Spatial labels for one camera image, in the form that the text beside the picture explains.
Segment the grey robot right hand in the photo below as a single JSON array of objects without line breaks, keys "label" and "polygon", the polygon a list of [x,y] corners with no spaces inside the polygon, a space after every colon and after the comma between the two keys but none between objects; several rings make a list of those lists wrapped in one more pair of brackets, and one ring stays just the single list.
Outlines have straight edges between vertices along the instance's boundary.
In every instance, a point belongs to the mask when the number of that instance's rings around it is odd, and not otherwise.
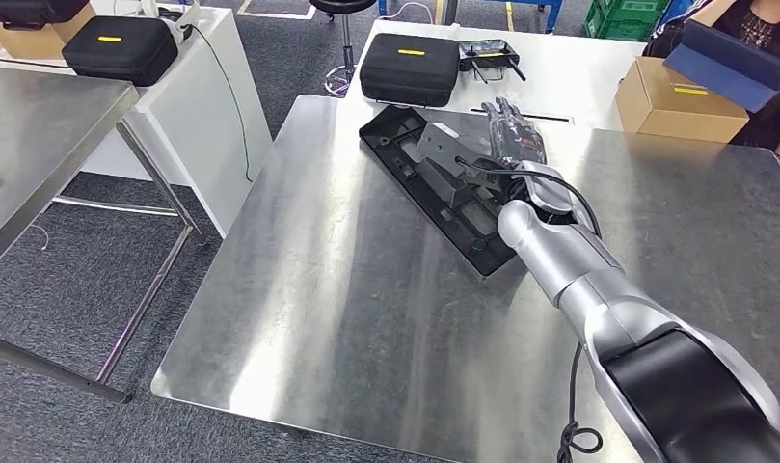
[{"label": "grey robot right hand", "polygon": [[516,169],[522,161],[547,163],[541,133],[515,104],[497,96],[494,102],[482,102],[481,108],[488,118],[492,156],[498,164]]}]

